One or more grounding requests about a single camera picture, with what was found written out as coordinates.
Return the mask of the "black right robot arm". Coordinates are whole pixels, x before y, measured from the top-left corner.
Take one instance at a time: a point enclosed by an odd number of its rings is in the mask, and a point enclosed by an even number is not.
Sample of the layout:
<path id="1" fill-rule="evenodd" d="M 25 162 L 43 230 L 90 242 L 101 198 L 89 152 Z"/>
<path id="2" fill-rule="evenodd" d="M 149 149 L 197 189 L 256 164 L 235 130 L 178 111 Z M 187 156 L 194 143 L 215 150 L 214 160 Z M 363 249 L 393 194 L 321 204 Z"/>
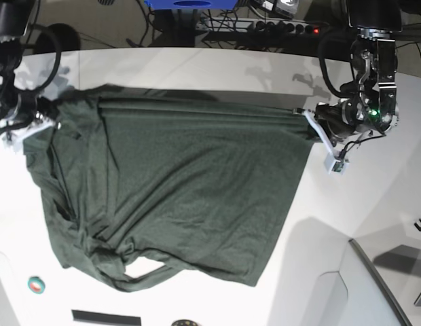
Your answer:
<path id="1" fill-rule="evenodd" d="M 55 122 L 58 109 L 42 92 L 54 81 L 60 67 L 62 48 L 55 34 L 37 24 L 40 1 L 0 1 L 0 136 L 22 130 L 43 118 Z M 15 70 L 30 47 L 21 38 L 37 30 L 51 39 L 55 59 L 48 78 L 36 88 L 22 90 L 14 85 Z"/>

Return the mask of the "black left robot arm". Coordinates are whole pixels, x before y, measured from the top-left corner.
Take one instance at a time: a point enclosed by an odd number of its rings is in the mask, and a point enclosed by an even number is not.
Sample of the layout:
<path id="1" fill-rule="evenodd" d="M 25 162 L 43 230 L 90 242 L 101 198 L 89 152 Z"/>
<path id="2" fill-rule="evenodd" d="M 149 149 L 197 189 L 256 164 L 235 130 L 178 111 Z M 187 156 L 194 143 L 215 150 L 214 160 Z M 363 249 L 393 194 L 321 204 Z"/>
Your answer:
<path id="1" fill-rule="evenodd" d="M 396 44 L 402 30 L 398 1 L 343 1 L 344 29 L 331 29 L 321 38 L 318 59 L 323 79 L 338 97 L 335 105 L 318 104 L 314 118 L 333 144 L 365 132 L 386 134 L 399 121 Z M 352 80 L 336 89 L 329 79 L 325 51 L 332 41 L 350 42 Z"/>

